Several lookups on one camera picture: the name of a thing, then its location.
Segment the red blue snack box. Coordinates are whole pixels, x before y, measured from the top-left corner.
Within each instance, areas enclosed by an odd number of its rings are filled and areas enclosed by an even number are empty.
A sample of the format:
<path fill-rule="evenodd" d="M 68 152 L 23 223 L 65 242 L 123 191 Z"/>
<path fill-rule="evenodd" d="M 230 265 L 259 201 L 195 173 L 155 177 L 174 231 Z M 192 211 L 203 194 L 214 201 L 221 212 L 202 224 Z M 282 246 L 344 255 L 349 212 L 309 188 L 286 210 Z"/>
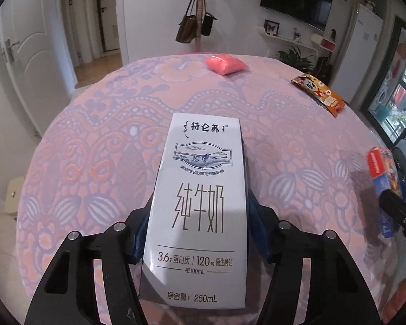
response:
<path fill-rule="evenodd" d="M 398 171 L 390 150 L 373 147 L 367 154 L 367 165 L 377 197 L 388 189 L 401 196 Z M 398 228 L 392 217 L 380 209 L 379 218 L 383 237 L 393 237 Z"/>

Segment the white milk carton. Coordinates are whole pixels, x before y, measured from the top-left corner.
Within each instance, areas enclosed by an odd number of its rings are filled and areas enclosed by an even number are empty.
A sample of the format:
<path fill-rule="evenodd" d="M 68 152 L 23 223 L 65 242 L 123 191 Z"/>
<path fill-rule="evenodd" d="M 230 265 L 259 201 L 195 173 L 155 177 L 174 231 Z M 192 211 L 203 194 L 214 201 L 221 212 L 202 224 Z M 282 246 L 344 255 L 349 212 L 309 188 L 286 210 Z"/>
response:
<path fill-rule="evenodd" d="M 149 212 L 143 298 L 191 309 L 244 308 L 246 198 L 239 120 L 174 114 Z"/>

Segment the orange panda snack bag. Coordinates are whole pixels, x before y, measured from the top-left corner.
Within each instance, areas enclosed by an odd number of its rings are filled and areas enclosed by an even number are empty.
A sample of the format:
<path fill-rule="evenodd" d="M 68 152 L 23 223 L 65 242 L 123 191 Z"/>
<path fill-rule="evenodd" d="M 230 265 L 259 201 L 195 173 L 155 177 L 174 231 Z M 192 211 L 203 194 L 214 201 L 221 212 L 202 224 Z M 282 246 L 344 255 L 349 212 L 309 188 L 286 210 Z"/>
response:
<path fill-rule="evenodd" d="M 339 113 L 344 110 L 344 100 L 314 76 L 305 73 L 296 76 L 290 81 L 290 83 L 316 100 L 328 110 L 334 118 L 337 118 Z"/>

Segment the pink tissue pack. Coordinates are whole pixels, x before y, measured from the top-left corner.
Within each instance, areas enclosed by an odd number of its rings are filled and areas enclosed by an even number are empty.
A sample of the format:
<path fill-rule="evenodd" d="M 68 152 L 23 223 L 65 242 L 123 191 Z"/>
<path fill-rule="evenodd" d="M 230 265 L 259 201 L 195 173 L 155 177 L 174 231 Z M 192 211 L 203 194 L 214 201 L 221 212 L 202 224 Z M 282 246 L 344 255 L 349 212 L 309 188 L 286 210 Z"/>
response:
<path fill-rule="evenodd" d="M 228 54 L 217 54 L 207 57 L 205 64 L 210 70 L 221 76 L 227 76 L 248 69 L 248 66 L 243 61 Z"/>

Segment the pink patterned tablecloth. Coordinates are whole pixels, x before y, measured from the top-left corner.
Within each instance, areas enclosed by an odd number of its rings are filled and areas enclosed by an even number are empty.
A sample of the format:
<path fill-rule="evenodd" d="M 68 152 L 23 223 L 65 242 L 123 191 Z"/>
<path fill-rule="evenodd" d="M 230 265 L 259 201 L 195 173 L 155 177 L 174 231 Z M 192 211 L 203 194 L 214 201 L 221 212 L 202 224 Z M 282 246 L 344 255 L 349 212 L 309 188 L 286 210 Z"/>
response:
<path fill-rule="evenodd" d="M 33 297 L 67 235 L 103 233 L 152 206 L 171 119 L 176 113 L 240 122 L 245 190 L 299 230 L 341 238 L 367 283 L 380 324 L 406 324 L 406 281 L 382 306 L 397 263 L 384 238 L 367 154 L 376 138 L 347 106 L 337 118 L 290 81 L 300 72 L 278 60 L 242 56 L 248 66 L 221 76 L 204 54 L 154 57 L 124 66 L 72 101 L 45 132 L 22 188 L 17 251 Z M 146 324 L 258 324 L 274 266 L 248 233 L 245 306 L 203 310 L 143 298 L 143 256 L 130 266 Z M 293 324 L 305 324 L 311 260 L 304 260 Z M 102 262 L 94 261 L 100 324 L 112 324 Z"/>

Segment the black guitar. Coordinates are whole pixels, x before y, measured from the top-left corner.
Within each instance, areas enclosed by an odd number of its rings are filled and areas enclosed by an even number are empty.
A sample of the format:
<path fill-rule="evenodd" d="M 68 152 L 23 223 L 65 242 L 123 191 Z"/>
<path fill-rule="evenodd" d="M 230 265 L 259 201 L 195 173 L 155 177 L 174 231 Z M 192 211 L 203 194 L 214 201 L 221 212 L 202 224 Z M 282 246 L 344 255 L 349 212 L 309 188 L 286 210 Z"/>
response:
<path fill-rule="evenodd" d="M 332 29 L 329 32 L 329 35 L 325 38 L 328 38 L 336 43 L 336 36 L 337 36 L 337 31 L 335 29 Z M 333 52 L 329 52 L 327 56 L 321 56 L 317 60 L 317 64 L 315 66 L 315 69 L 313 70 L 313 75 L 321 80 L 325 85 L 329 84 L 331 75 L 332 75 L 332 64 L 330 63 L 330 59 L 332 57 Z"/>

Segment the white refrigerator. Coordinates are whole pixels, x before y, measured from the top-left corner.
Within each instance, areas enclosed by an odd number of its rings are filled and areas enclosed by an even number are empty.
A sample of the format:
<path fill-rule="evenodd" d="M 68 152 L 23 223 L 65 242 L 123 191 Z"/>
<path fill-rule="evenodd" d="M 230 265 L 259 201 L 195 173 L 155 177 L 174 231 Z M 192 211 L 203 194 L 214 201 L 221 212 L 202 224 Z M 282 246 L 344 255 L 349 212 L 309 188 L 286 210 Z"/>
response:
<path fill-rule="evenodd" d="M 329 85 L 346 103 L 352 101 L 362 83 L 382 26 L 383 20 L 363 4 L 355 7 Z"/>

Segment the white red shelf box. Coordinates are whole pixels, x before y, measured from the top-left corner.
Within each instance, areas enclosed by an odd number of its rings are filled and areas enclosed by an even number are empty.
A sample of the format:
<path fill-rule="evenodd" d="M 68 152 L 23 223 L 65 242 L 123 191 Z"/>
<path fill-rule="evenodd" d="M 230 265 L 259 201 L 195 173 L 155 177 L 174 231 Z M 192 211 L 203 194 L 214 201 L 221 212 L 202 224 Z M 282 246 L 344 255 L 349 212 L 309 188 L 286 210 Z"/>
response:
<path fill-rule="evenodd" d="M 328 38 L 325 38 L 323 35 L 312 33 L 310 35 L 310 40 L 314 44 L 318 45 L 324 50 L 327 50 L 329 52 L 333 52 L 334 49 L 336 48 L 336 43 Z"/>

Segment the potted green plant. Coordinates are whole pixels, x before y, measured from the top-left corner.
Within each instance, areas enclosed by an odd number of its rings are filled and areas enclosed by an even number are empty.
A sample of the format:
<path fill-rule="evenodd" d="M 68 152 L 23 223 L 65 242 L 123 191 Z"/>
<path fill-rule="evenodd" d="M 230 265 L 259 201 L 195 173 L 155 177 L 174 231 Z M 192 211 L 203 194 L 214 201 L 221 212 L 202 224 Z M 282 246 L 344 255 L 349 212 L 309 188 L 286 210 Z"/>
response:
<path fill-rule="evenodd" d="M 309 57 L 302 57 L 299 48 L 295 46 L 291 47 L 289 51 L 278 51 L 278 57 L 281 62 L 302 73 L 310 73 L 313 70 L 313 62 Z"/>

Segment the small figurine on shelf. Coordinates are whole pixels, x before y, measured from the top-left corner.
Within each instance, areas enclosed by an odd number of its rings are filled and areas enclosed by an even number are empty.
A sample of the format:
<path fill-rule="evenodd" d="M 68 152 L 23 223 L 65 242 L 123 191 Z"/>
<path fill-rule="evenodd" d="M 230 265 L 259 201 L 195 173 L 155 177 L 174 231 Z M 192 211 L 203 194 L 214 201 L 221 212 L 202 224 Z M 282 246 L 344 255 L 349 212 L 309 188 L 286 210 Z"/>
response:
<path fill-rule="evenodd" d="M 299 41 L 301 39 L 301 33 L 299 32 L 299 30 L 297 28 L 295 28 L 293 30 L 293 40 L 295 42 Z"/>

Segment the framed butterfly picture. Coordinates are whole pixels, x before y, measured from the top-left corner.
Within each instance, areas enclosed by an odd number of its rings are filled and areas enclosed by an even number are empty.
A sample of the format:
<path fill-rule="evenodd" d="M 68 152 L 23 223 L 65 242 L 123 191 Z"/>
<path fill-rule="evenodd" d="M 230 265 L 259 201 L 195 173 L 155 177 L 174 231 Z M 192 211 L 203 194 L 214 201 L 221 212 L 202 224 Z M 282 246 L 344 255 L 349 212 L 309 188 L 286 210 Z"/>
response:
<path fill-rule="evenodd" d="M 264 23 L 264 30 L 265 33 L 270 36 L 277 36 L 279 33 L 279 23 L 266 19 Z"/>

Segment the black small bag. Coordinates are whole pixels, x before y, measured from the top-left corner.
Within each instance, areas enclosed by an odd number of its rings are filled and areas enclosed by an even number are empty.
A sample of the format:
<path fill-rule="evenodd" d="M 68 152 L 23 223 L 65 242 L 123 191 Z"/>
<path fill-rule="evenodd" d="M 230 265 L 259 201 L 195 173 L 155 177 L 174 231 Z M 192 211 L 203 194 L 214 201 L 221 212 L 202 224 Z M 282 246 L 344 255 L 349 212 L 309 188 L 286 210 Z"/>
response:
<path fill-rule="evenodd" d="M 201 35 L 210 36 L 212 32 L 213 23 L 217 21 L 217 18 L 209 12 L 206 12 L 202 21 Z"/>

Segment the brown tote bag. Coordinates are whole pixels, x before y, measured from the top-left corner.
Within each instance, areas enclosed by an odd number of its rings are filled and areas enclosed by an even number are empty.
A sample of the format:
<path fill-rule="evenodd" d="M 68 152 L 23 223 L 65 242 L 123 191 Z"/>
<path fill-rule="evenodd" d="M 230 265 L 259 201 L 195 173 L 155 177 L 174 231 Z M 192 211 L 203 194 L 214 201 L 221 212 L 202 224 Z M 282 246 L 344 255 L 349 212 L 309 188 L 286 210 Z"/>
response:
<path fill-rule="evenodd" d="M 197 35 L 197 15 L 193 11 L 197 0 L 190 0 L 186 12 L 179 23 L 179 30 L 175 41 L 181 44 L 189 44 Z"/>

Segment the pink coat stand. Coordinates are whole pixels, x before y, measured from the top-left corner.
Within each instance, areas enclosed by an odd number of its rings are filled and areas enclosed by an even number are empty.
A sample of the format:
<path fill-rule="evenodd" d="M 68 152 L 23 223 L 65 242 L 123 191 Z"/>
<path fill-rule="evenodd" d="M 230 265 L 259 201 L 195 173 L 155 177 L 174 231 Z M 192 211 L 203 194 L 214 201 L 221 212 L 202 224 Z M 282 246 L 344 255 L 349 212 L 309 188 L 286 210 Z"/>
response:
<path fill-rule="evenodd" d="M 202 35 L 201 35 L 201 30 L 202 30 L 202 21 L 203 21 L 203 11 L 204 11 L 204 0 L 197 0 L 197 31 L 196 31 L 196 37 L 194 39 L 194 51 L 196 53 L 201 52 L 202 48 Z"/>

